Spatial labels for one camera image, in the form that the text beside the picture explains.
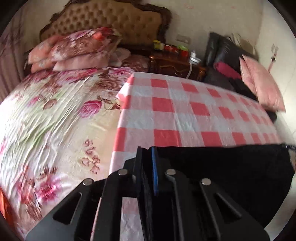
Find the tufted headboard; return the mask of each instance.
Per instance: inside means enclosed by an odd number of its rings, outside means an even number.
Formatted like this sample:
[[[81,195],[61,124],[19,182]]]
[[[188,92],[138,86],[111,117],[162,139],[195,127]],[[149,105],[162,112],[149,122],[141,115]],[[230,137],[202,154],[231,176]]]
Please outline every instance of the tufted headboard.
[[[40,40],[54,34],[113,27],[122,35],[120,45],[148,47],[156,39],[165,42],[171,18],[168,9],[141,5],[139,0],[70,0],[40,31]]]

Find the beige wall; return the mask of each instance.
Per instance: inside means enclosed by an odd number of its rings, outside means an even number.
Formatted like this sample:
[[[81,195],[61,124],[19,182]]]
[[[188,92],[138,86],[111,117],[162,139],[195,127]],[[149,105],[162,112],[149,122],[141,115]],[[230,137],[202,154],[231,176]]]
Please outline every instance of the beige wall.
[[[278,114],[276,126],[284,141],[291,142],[296,140],[296,39],[283,17],[265,0],[256,50],[259,62],[266,68],[271,63],[272,45],[279,50],[270,73],[286,106],[286,113]]]
[[[61,11],[68,0],[29,0],[25,17],[26,50],[39,42],[39,31],[49,22],[53,13]],[[259,35],[262,0],[143,0],[168,8],[173,19],[167,32],[167,42],[176,41],[177,34],[191,38],[190,49],[204,56],[208,33],[222,35],[239,33],[255,45]]]

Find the checkered tablecloth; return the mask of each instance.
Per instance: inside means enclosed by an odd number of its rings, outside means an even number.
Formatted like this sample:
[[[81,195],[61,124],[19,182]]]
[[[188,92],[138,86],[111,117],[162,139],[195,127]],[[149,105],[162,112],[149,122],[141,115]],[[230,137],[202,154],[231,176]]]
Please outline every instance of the checkered tablecloth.
[[[110,173],[138,146],[236,146],[279,143],[264,109],[237,93],[178,77],[139,73],[120,90],[123,102]],[[137,203],[123,202],[121,240],[142,240]]]

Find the wooden nightstand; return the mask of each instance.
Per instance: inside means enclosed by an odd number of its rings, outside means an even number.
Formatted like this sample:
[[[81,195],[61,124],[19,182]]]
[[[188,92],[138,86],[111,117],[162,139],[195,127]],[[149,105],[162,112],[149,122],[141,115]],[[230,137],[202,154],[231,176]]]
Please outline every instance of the wooden nightstand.
[[[150,73],[166,74],[186,78],[190,70],[189,58],[167,52],[153,52],[150,56]],[[201,81],[206,74],[206,68],[192,65],[191,80]]]

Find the wall socket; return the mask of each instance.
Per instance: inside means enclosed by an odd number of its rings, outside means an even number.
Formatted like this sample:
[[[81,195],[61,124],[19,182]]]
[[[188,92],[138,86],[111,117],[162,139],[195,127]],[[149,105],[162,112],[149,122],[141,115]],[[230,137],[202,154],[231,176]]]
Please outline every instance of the wall socket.
[[[185,44],[191,44],[191,38],[178,34],[176,40]]]

